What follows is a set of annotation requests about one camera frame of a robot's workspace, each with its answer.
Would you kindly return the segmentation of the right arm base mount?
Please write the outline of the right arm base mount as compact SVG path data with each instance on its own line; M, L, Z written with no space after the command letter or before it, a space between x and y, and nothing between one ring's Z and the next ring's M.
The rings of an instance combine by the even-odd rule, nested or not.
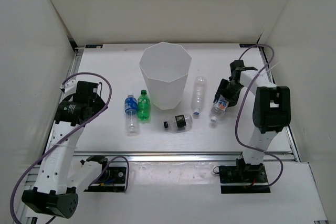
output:
M246 164L243 158L237 158L235 165L216 166L213 173L219 176L221 194L270 193L264 164Z

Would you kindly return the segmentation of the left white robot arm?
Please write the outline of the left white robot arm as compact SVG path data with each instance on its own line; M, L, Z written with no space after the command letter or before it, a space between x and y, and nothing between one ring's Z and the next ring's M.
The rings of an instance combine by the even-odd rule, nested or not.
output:
M98 95L98 84L93 82L70 81L65 85L65 95L54 118L50 153L41 162L33 188L23 192L22 202L38 214L69 219L75 213L79 195L94 180L108 180L110 169L105 166L106 158L91 157L69 175L84 130L82 124L93 118L105 103Z

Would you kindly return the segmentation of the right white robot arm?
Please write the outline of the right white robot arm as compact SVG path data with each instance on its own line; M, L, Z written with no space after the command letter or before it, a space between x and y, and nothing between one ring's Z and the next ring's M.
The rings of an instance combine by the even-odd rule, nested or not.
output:
M222 79L215 93L212 116L222 115L228 107L237 104L240 91L247 88L245 94L255 96L253 107L253 134L242 152L244 164L236 168L236 177L247 182L255 175L252 165L263 163L265 151L271 141L291 121L290 90L287 86L277 86L258 73L255 67L246 67L243 60L230 64L231 76Z

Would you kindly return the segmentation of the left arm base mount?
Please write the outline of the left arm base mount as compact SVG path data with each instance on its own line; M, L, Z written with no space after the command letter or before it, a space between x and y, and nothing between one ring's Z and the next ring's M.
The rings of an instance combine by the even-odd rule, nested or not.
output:
M126 166L110 166L118 159L122 159ZM85 192L98 193L125 193L128 190L130 163L125 156L115 156L111 160L102 155L89 156L85 161L81 160L83 165L85 162L96 162L101 166L103 174L100 175L93 183L91 183Z

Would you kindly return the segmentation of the blue label plastic bottle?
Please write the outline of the blue label plastic bottle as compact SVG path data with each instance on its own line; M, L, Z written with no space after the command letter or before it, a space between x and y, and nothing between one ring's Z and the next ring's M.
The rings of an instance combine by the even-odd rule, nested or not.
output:
M124 101L125 129L127 135L139 134L138 103L132 92L129 92Z

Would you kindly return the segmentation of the green plastic bottle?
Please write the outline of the green plastic bottle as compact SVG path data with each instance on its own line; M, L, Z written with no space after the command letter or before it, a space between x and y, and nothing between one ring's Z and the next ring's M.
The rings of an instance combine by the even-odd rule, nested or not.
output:
M150 99L146 90L141 90L140 96L138 97L138 118L142 122L147 122L150 120Z

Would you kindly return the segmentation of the clear bottle orange blue label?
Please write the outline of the clear bottle orange blue label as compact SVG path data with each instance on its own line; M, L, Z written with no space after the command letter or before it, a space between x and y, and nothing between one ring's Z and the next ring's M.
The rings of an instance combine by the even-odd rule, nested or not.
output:
M226 109L228 108L229 101L222 95L219 96L218 100L214 102L210 111L210 121L216 124L221 117L224 115Z

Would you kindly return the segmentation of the clear plastic bottle blue cap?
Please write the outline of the clear plastic bottle blue cap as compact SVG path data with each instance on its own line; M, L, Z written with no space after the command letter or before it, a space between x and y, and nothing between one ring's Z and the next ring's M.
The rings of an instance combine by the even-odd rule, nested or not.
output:
M194 116L199 116L203 109L206 87L207 87L207 80L205 77L199 76L195 79L193 96L191 101Z

